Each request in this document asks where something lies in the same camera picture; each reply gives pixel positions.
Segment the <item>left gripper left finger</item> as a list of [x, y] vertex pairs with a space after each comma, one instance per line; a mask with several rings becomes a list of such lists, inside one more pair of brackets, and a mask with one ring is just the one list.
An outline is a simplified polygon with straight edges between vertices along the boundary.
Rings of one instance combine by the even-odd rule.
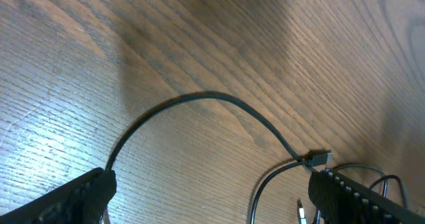
[[1, 216], [2, 223], [101, 223], [116, 194], [113, 170], [95, 168]]

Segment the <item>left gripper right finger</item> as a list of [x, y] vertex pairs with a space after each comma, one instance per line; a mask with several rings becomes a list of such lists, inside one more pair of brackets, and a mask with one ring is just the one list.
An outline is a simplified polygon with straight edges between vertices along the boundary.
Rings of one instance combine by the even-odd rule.
[[329, 169], [313, 172], [310, 201], [328, 224], [424, 224], [424, 218]]

